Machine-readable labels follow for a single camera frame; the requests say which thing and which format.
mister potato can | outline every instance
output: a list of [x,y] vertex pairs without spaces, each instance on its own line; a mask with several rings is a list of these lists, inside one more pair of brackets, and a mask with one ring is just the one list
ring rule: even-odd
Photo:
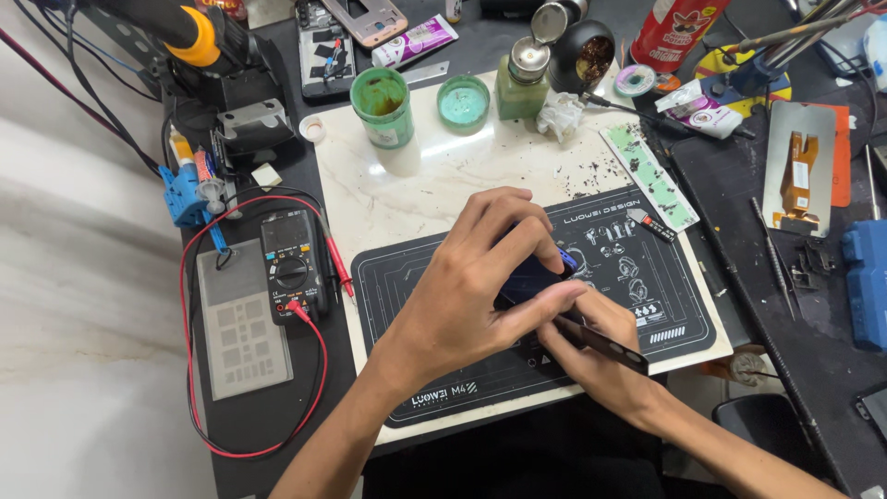
[[631,46],[632,59],[671,73],[714,24],[730,0],[656,0]]

solder wire spool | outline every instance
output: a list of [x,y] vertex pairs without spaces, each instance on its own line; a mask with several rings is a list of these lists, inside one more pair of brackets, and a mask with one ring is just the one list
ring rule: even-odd
[[644,64],[634,64],[619,71],[613,87],[616,93],[623,97],[639,97],[650,91],[655,81],[656,71],[653,68]]

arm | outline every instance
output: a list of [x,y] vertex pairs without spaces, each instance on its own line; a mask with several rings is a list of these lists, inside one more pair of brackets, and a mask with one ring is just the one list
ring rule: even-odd
[[348,497],[398,404],[438,377],[505,350],[585,293],[582,282],[562,282],[508,312],[493,311],[498,291],[530,254],[563,272],[551,222],[531,197],[526,189],[501,187],[469,198],[357,380],[270,499]]
[[[590,289],[576,300],[585,323],[639,351],[634,314]],[[653,380],[590,348],[577,350],[557,328],[539,341],[602,406],[639,429],[668,440],[702,463],[740,497],[845,497],[809,474],[717,426]]]

white wall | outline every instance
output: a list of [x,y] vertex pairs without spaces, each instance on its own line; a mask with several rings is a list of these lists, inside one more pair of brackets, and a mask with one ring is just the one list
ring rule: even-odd
[[[136,65],[83,16],[75,27]],[[12,2],[0,28],[90,102]],[[161,106],[77,58],[160,160]],[[4,44],[0,67],[0,495],[214,497],[185,405],[181,245],[162,183]]]

multimeter button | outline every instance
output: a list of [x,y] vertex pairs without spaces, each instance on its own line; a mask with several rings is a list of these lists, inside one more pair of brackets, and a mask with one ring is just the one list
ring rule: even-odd
[[301,258],[290,258],[280,262],[274,277],[282,288],[296,289],[308,279],[308,266]]

